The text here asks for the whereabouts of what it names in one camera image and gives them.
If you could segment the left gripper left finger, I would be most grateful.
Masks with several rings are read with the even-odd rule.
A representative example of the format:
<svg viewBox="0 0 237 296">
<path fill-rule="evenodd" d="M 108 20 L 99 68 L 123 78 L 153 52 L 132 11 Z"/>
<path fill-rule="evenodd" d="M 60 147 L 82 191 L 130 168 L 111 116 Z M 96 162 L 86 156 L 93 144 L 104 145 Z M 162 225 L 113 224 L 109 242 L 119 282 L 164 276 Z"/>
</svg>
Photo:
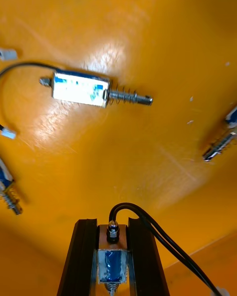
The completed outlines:
<svg viewBox="0 0 237 296">
<path fill-rule="evenodd" d="M 96 295 L 97 220 L 78 220 L 64 264 L 58 296 Z"/>
</svg>

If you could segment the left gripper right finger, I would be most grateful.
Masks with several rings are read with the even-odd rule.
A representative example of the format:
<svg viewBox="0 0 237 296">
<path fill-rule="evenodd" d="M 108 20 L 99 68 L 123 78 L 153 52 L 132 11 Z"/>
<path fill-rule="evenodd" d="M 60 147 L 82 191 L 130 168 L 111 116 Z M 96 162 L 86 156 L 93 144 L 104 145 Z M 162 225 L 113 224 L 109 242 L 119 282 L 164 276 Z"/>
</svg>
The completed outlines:
<svg viewBox="0 0 237 296">
<path fill-rule="evenodd" d="M 127 241 L 130 295 L 170 295 L 155 237 L 140 219 L 128 219 Z"/>
</svg>

